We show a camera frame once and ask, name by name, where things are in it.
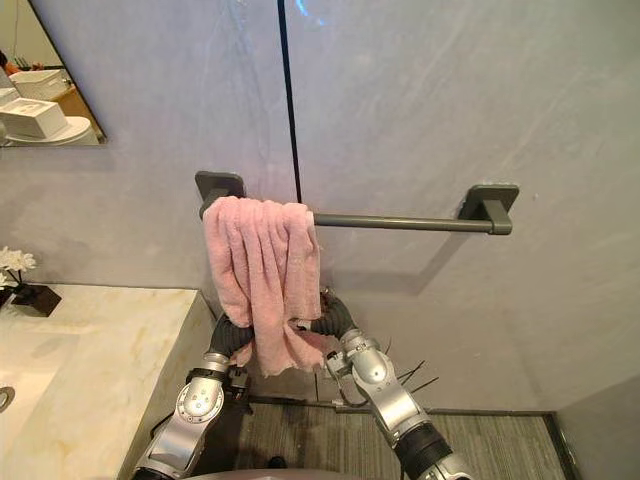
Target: towel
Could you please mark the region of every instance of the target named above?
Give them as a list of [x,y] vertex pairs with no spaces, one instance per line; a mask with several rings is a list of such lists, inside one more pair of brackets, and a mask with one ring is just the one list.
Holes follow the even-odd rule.
[[209,261],[222,308],[239,327],[253,325],[265,376],[321,365],[327,339],[294,331],[291,318],[320,317],[320,255],[313,213],[306,205],[221,197],[203,217]]

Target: black plant pot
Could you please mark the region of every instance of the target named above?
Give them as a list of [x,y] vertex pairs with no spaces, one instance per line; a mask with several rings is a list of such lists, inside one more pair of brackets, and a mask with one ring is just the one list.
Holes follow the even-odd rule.
[[10,289],[10,288],[5,287],[2,290],[0,290],[0,307],[4,305],[4,302],[9,300],[9,297],[11,296],[12,293],[13,293],[13,289]]
[[14,293],[15,298],[11,302],[25,315],[35,317],[48,317],[60,303],[59,295],[46,285],[18,285]]

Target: tissue box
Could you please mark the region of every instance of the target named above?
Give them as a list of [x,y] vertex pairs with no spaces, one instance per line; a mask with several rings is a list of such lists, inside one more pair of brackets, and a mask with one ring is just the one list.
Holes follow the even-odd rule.
[[17,72],[9,78],[23,97],[35,100],[53,100],[69,88],[62,78],[62,70]]
[[0,121],[9,135],[36,138],[47,138],[67,126],[60,105],[30,98],[19,98],[0,107]]
[[15,88],[0,88],[0,107],[20,98]]

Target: marble countertop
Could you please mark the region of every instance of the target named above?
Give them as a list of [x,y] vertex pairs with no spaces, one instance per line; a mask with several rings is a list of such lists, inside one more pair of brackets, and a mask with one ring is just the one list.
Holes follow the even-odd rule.
[[195,290],[51,288],[48,318],[0,309],[0,386],[16,389],[0,477],[128,478],[206,350],[209,309]]

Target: white flower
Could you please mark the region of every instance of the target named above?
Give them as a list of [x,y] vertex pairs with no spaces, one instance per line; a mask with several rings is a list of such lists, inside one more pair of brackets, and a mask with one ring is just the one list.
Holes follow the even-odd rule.
[[0,250],[0,268],[24,272],[36,268],[36,260],[30,253],[22,253],[22,250],[9,250],[8,247],[4,247]]
[[8,268],[9,265],[9,255],[12,252],[9,250],[9,247],[4,247],[0,250],[0,268]]

